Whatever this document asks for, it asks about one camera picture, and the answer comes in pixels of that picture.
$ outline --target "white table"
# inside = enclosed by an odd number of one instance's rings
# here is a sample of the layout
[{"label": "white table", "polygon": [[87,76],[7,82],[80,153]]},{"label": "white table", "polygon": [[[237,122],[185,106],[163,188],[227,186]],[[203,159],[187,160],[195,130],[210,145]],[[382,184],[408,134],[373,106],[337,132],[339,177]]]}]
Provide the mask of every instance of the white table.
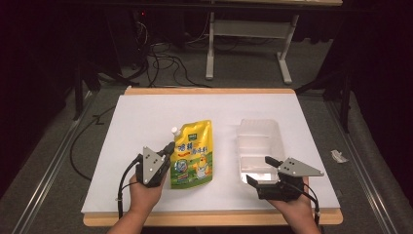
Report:
[{"label": "white table", "polygon": [[[117,220],[117,190],[121,175],[143,146],[162,149],[173,140],[170,129],[202,119],[212,121],[213,180],[187,190],[172,190],[167,180],[163,196],[145,225],[219,226],[283,225],[282,215],[255,189],[242,182],[236,152],[236,129],[242,119],[276,119],[286,157],[325,172],[314,140],[292,90],[277,89],[128,89],[120,96],[103,144],[94,178],[82,209],[89,226]],[[328,174],[311,177],[319,197],[320,224],[339,224],[343,217]],[[128,210],[128,189],[124,211]]]}]

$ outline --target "white desk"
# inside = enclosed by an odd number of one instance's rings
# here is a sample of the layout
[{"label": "white desk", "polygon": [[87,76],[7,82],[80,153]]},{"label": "white desk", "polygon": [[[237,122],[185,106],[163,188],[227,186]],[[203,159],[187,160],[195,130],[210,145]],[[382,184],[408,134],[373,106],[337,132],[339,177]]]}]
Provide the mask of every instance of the white desk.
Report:
[{"label": "white desk", "polygon": [[[172,190],[167,180],[163,196],[145,225],[286,224],[279,212],[257,198],[252,186],[241,181],[236,129],[244,118],[276,119],[280,125],[285,156],[325,172],[292,90],[128,89],[118,101],[82,209],[85,224],[113,225],[118,219],[115,198],[119,181],[136,154],[144,145],[154,150],[163,148],[173,139],[171,127],[202,119],[212,121],[212,182],[187,190]],[[311,177],[310,184],[319,197],[322,212],[320,223],[341,223],[340,205],[328,174]],[[126,189],[125,211],[130,204],[129,198]]]},{"label": "white desk", "polygon": [[[341,6],[342,0],[211,0],[215,2],[247,2],[247,3],[267,3],[267,4],[292,4],[310,6]],[[214,12],[209,14],[209,47],[206,57],[206,79],[213,79],[214,49],[213,39],[215,35],[239,36],[239,37],[261,37],[279,38],[284,40],[283,48],[277,52],[277,60],[282,72],[282,79],[285,84],[291,84],[291,76],[285,62],[285,57],[294,35],[297,25],[298,15],[294,15],[290,22],[266,22],[266,21],[247,21],[247,20],[224,20],[215,19]]]}]

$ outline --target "yellow pouch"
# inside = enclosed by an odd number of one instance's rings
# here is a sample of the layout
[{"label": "yellow pouch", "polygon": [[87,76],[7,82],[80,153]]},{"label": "yellow pouch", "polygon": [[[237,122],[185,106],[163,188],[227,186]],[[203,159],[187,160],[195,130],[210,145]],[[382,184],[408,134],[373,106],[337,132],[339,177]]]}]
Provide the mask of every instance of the yellow pouch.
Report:
[{"label": "yellow pouch", "polygon": [[182,189],[212,180],[212,124],[210,120],[172,128],[175,150],[170,156],[170,187]]}]

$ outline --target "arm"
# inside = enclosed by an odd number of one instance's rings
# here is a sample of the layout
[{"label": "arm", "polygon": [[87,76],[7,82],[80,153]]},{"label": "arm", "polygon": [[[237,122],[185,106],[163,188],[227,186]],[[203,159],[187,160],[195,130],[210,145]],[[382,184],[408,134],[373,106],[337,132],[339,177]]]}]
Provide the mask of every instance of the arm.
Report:
[{"label": "arm", "polygon": [[165,176],[158,187],[147,188],[136,181],[136,175],[130,179],[131,206],[118,222],[109,230],[113,233],[140,233],[146,218],[161,198]]},{"label": "arm", "polygon": [[[303,180],[309,184],[307,177],[303,177]],[[308,187],[305,187],[304,190],[308,193]],[[288,203],[274,200],[268,200],[268,202],[282,213],[285,221],[296,234],[319,234],[319,229],[313,218],[311,201],[306,196],[301,195],[297,200]]]}]

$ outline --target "wooden table edge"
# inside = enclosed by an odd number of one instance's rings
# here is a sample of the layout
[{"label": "wooden table edge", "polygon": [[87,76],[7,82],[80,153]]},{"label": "wooden table edge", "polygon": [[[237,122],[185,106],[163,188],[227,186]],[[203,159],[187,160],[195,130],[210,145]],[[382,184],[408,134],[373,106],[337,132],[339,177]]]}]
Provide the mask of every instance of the wooden table edge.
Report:
[{"label": "wooden table edge", "polygon": [[[343,222],[339,208],[321,209],[320,225],[337,225]],[[86,213],[87,226],[112,226],[118,213]],[[282,214],[273,211],[217,211],[217,212],[165,212],[152,213],[145,226],[269,226],[287,225]]]},{"label": "wooden table edge", "polygon": [[125,95],[234,95],[234,94],[295,94],[291,89],[243,89],[243,88],[132,88]]}]

